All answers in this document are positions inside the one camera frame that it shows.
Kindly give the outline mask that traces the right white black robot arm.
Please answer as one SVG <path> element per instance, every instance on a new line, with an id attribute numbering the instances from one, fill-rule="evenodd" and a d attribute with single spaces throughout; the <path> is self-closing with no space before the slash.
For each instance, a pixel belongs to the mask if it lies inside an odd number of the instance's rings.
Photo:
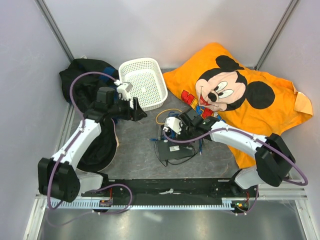
<path id="1" fill-rule="evenodd" d="M 229 191 L 235 197 L 240 197 L 247 189 L 263 183 L 278 187 L 296 162 L 280 135 L 272 133 L 265 136 L 243 131 L 213 116 L 202 118 L 193 109 L 168 117 L 164 127 L 175 133 L 176 143 L 189 143 L 205 138 L 252 157 L 254 165 L 241 167 L 231 178 Z"/>

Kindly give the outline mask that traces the black network switch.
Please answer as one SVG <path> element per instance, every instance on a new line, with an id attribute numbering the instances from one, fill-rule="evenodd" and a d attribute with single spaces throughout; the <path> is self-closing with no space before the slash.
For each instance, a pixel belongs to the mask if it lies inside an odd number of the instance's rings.
<path id="1" fill-rule="evenodd" d="M 195 148 L 189 143 L 175 143 L 172 141 L 158 140 L 155 149 L 160 161 L 184 159 L 194 155 Z"/>

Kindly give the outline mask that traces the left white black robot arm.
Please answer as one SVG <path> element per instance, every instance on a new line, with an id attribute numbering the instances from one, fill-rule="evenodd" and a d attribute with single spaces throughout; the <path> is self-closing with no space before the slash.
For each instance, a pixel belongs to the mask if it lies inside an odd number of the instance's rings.
<path id="1" fill-rule="evenodd" d="M 48 201 L 55 198 L 71 203 L 80 193 L 93 191 L 99 197 L 109 193 L 110 185 L 100 173 L 91 171 L 77 176 L 76 169 L 90 145 L 102 134 L 106 120 L 120 118 L 137 122 L 147 117 L 137 97 L 115 101 L 115 92 L 111 87 L 99 88 L 93 107 L 84 114 L 78 130 L 51 158 L 39 161 L 39 192 Z"/>

